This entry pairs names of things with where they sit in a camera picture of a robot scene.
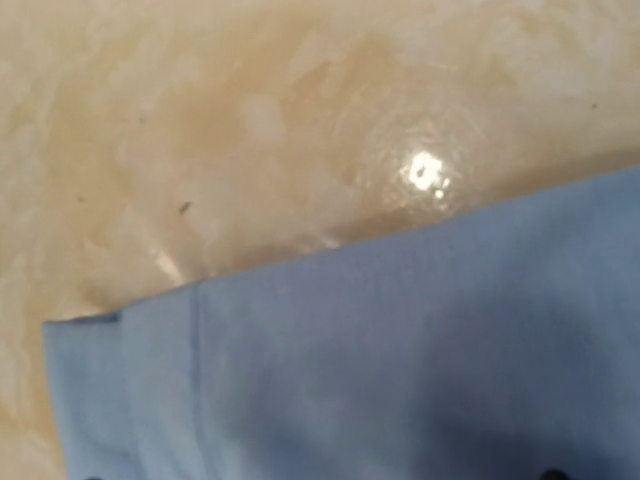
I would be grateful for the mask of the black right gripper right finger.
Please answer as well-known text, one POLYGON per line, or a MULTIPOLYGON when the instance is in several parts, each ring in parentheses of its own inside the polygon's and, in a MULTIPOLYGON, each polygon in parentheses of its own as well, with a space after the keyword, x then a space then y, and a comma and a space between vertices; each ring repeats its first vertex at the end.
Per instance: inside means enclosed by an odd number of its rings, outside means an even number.
POLYGON ((549 469, 542 473, 542 480, 570 480, 570 476, 560 469, 549 469))

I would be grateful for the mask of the light blue long sleeve shirt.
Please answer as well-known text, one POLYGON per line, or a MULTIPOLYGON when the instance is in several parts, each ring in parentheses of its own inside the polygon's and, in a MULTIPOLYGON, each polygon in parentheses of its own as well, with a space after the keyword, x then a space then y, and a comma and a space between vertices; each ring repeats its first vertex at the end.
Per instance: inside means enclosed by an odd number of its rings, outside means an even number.
POLYGON ((72 479, 639 475, 639 172, 43 327, 72 479))

